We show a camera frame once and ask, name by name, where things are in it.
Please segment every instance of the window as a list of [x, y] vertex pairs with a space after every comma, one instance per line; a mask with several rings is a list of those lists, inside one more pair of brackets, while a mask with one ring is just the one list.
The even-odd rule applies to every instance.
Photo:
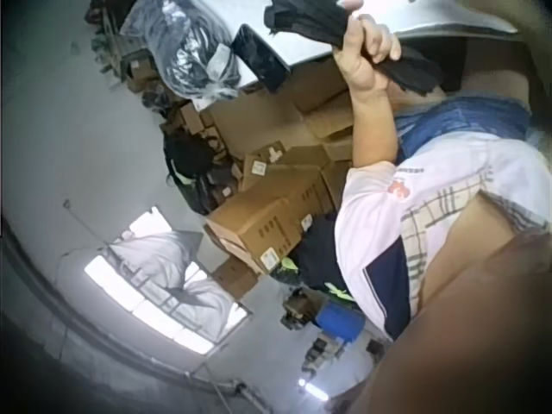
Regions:
[[[160, 211], [153, 207], [130, 224], [118, 240], [171, 230]], [[201, 355], [208, 354], [216, 346], [214, 341], [198, 333], [201, 327], [189, 318], [189, 312], [179, 310], [183, 305], [175, 297], [144, 278], [143, 273], [119, 265], [116, 258], [99, 255], [85, 268], [85, 272], [125, 310], [163, 336]], [[185, 286], [208, 278], [198, 263], [192, 262], [185, 270]], [[247, 316], [248, 312], [240, 304], [233, 303], [222, 339]]]

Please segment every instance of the white wall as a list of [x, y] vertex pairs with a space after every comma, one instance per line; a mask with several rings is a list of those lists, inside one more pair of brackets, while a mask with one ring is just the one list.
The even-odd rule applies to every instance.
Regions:
[[[86, 317], [157, 360], [194, 370], [201, 358], [134, 319], [85, 275], [92, 250], [64, 259], [56, 275], [63, 253], [100, 246], [63, 209], [67, 198], [107, 241], [154, 205], [175, 229], [200, 230], [203, 221], [166, 185], [160, 119], [124, 86], [110, 90], [94, 63], [94, 29], [83, 21], [88, 0], [19, 3], [3, 20], [3, 214], [35, 265]], [[209, 270], [225, 257], [204, 239], [199, 259]], [[209, 363], [218, 379], [242, 378], [279, 412], [298, 412], [295, 385], [317, 330], [279, 325], [283, 295], [263, 279], [244, 300], [252, 320]], [[357, 354], [320, 387], [342, 391], [365, 375], [370, 362]], [[308, 398], [300, 411], [319, 407]]]

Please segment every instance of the plastic bag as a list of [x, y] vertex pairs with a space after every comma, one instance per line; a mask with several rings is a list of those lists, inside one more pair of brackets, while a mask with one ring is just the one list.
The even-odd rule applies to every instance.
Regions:
[[157, 70], [188, 99], [237, 96], [240, 79], [230, 34], [191, 0], [138, 0], [121, 35], [143, 37]]

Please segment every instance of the white cloth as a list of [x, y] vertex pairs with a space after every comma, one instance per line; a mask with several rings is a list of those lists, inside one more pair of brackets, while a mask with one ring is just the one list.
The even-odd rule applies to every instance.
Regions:
[[[530, 216], [530, 223], [540, 225], [550, 223], [551, 183], [546, 161], [534, 148], [521, 141], [474, 132], [436, 138], [400, 166], [380, 162], [351, 169], [336, 223], [337, 262], [348, 289], [367, 317], [385, 331], [386, 312], [370, 286], [366, 267], [402, 236], [412, 276], [414, 266], [408, 261], [406, 238], [412, 241], [413, 236], [406, 233], [409, 225], [416, 227], [419, 220], [410, 220], [410, 216], [415, 217], [427, 204], [441, 203], [438, 222], [416, 229], [415, 240], [421, 246], [416, 246], [418, 254], [411, 256], [424, 257], [418, 262], [423, 273], [460, 215], [461, 209], [454, 206], [460, 201], [454, 194], [461, 192], [458, 188], [474, 185], [476, 191], [464, 191], [461, 197], [469, 201], [478, 190], [484, 190], [503, 204], [506, 212], [515, 216], [519, 210], [526, 211], [524, 219]], [[452, 205], [443, 207], [443, 200]], [[421, 278], [410, 282], [413, 317], [420, 283]]]

